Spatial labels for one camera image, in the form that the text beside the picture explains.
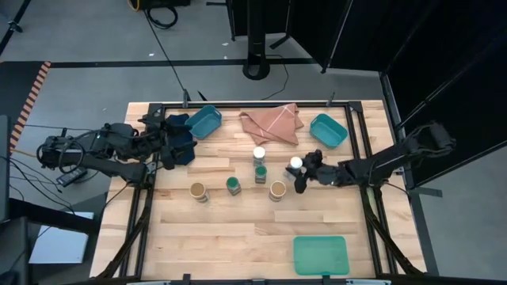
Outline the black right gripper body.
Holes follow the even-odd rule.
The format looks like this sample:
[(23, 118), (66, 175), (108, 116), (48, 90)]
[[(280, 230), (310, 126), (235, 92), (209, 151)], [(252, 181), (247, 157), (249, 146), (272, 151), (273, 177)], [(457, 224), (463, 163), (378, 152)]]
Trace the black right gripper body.
[(343, 162), (327, 165), (322, 161), (311, 162), (311, 179), (324, 185), (345, 186)]

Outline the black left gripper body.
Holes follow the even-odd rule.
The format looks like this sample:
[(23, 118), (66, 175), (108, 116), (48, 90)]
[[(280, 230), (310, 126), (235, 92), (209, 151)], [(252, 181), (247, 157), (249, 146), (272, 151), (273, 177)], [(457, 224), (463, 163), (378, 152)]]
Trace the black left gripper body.
[(151, 130), (158, 140), (157, 151), (162, 157), (179, 157), (185, 152), (180, 137), (185, 133), (185, 125), (174, 123), (162, 116), (152, 118)]

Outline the tan lid spice jar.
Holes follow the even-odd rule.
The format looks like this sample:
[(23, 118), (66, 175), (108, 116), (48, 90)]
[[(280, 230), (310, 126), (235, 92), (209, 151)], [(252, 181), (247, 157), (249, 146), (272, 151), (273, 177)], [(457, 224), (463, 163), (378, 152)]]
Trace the tan lid spice jar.
[(199, 203), (206, 203), (209, 201), (209, 194), (204, 184), (196, 182), (189, 188), (189, 194), (193, 199)]
[(286, 194), (286, 186), (281, 181), (274, 181), (269, 188), (269, 198), (273, 202), (280, 202)]

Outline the dark blue cloth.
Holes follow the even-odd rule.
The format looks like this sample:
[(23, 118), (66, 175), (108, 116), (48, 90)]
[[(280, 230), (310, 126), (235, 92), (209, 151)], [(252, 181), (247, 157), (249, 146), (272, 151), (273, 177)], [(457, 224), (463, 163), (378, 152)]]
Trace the dark blue cloth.
[[(184, 125), (185, 121), (189, 118), (188, 114), (169, 115), (168, 121), (173, 125)], [(171, 146), (184, 146), (193, 143), (193, 136), (189, 131), (184, 131), (179, 135), (171, 135), (168, 138), (168, 143)], [(195, 158), (194, 149), (192, 147), (185, 148), (175, 159), (175, 165), (187, 165)]]

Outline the small teal plastic bin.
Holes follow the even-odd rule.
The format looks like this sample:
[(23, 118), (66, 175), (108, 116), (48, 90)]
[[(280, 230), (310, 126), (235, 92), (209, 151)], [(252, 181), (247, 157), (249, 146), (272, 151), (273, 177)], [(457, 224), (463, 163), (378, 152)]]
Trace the small teal plastic bin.
[(206, 139), (221, 126), (221, 123), (222, 114), (215, 106), (209, 104), (185, 121), (185, 124), (191, 127), (190, 133), (197, 139)]
[(340, 146), (348, 137), (348, 131), (327, 114), (318, 114), (310, 125), (310, 134), (329, 149)]

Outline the pink folded cloth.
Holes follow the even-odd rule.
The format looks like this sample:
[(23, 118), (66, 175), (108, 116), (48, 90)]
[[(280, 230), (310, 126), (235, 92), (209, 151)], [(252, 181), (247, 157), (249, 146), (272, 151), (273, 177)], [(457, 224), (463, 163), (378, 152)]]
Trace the pink folded cloth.
[(295, 133), (304, 126), (295, 103), (241, 112), (239, 118), (243, 131), (250, 135), (257, 146), (271, 141), (298, 145)]

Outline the large teal plastic bin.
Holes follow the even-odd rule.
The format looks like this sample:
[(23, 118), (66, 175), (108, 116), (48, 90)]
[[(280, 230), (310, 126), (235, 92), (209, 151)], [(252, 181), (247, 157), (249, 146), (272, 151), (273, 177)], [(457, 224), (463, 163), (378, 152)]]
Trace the large teal plastic bin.
[(293, 261), (299, 276), (346, 276), (349, 258), (342, 236), (297, 236), (293, 239)]

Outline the black power adapter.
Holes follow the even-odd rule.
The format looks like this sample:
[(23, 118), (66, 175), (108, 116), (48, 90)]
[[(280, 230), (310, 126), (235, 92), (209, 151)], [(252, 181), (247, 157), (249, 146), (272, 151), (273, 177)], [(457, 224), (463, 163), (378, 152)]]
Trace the black power adapter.
[(77, 182), (79, 179), (83, 178), (87, 173), (87, 169), (79, 167), (72, 172), (64, 173), (62, 176), (56, 179), (56, 182), (65, 188), (66, 186), (73, 184), (74, 182)]

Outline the orange black hazard tape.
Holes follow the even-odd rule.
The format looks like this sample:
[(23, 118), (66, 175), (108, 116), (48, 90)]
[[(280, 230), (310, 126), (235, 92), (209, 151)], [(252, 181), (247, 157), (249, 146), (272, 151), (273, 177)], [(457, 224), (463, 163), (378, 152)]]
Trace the orange black hazard tape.
[(42, 89), (48, 72), (51, 69), (50, 61), (28, 61), (28, 62), (7, 62), (9, 68), (13, 71), (13, 83), (16, 95), (21, 98), (20, 112), (13, 121), (10, 135), (10, 150), (15, 150), (23, 130), (29, 120), (39, 93)]

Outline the white board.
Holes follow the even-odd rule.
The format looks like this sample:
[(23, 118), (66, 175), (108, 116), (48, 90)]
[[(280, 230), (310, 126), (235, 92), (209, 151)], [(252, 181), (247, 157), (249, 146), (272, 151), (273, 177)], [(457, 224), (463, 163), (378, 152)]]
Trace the white board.
[(42, 226), (29, 258), (30, 264), (81, 264), (89, 235)]

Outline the black folding partition screen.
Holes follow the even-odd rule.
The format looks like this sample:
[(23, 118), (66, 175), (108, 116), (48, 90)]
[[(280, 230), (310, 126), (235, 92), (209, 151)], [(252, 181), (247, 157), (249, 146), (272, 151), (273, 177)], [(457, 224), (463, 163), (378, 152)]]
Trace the black folding partition screen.
[(507, 146), (507, 0), (226, 0), (236, 36), (279, 33), (323, 69), (377, 71), (405, 132), (456, 139), (411, 169), (430, 182)]

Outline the black tripod leg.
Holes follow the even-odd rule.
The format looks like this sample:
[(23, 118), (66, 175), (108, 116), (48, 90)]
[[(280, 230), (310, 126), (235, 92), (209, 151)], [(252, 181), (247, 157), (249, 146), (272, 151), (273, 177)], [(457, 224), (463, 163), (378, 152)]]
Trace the black tripod leg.
[(22, 0), (22, 3), (14, 17), (10, 17), (5, 10), (0, 8), (0, 22), (4, 21), (7, 25), (6, 33), (0, 40), (0, 56), (5, 51), (5, 48), (9, 43), (12, 35), (16, 32), (23, 33), (23, 28), (20, 26), (20, 21), (23, 18), (25, 11), (28, 9), (31, 1), (32, 0)]

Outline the dark desk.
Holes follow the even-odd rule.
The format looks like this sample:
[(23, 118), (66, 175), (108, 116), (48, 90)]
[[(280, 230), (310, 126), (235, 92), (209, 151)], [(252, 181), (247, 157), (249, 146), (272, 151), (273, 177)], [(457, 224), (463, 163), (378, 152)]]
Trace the dark desk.
[(13, 285), (29, 285), (29, 222), (78, 233), (96, 234), (104, 205), (105, 198), (102, 196), (80, 203), (80, 209), (94, 213), (94, 217), (87, 218), (10, 198), (0, 206), (0, 276), (11, 275), (14, 279)]

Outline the black aluminium table frame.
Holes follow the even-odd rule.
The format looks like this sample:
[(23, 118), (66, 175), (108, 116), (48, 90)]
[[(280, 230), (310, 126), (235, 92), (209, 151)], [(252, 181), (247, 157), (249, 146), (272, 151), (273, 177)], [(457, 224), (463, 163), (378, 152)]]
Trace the black aluminium table frame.
[[(321, 149), (326, 164), (335, 165), (352, 159), (348, 137), (338, 148), (327, 150), (309, 133), (311, 121), (321, 113), (345, 128), (352, 116), (359, 155), (366, 158), (363, 145), (359, 103), (345, 107), (303, 107), (298, 102), (299, 118), (304, 126), (296, 134), (299, 145), (268, 142), (266, 185), (255, 184), (254, 141), (243, 132), (241, 112), (262, 108), (248, 103), (212, 102), (223, 115), (222, 125), (196, 146), (196, 159), (188, 166), (177, 166), (156, 174), (151, 220), (141, 277), (143, 280), (205, 279), (314, 279), (294, 269), (293, 239), (296, 236), (342, 236), (346, 240), (349, 274), (342, 277), (375, 277), (368, 230), (358, 187), (324, 187), (309, 181), (304, 194), (289, 186), (284, 167), (292, 156), (304, 156)], [(231, 196), (226, 179), (237, 177), (242, 191)], [(283, 181), (288, 191), (280, 202), (269, 198), (269, 186)], [(207, 203), (198, 203), (189, 195), (189, 187), (203, 183), (209, 192)], [(105, 209), (90, 276), (103, 272), (124, 242), (133, 189), (126, 188)], [(413, 212), (407, 196), (391, 187), (382, 188), (383, 206), (391, 238), (413, 266), (426, 272), (426, 265)]]

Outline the grey metal rail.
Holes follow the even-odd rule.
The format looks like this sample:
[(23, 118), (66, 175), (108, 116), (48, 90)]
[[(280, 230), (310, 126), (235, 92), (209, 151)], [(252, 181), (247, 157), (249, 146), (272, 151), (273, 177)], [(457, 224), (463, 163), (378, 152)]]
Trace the grey metal rail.
[[(404, 130), (399, 130), (396, 125), (401, 122), (398, 113), (398, 108), (395, 102), (395, 97), (392, 92), (391, 83), (386, 73), (380, 72), (379, 79), (383, 89), (383, 95), (385, 97), (386, 109), (389, 115), (389, 122), (391, 125), (391, 131), (395, 137), (395, 141), (398, 142), (405, 138)], [(405, 186), (408, 188), (410, 194), (410, 206), (414, 214), (414, 221), (417, 229), (417, 235), (421, 244), (421, 251), (424, 257), (426, 271), (431, 276), (438, 276), (439, 269), (437, 267), (435, 253), (433, 251), (433, 245), (429, 235), (423, 206), (421, 204), (421, 196), (423, 188), (416, 188), (413, 181), (413, 175), (410, 171), (410, 167), (407, 165), (404, 167), (403, 180)]]

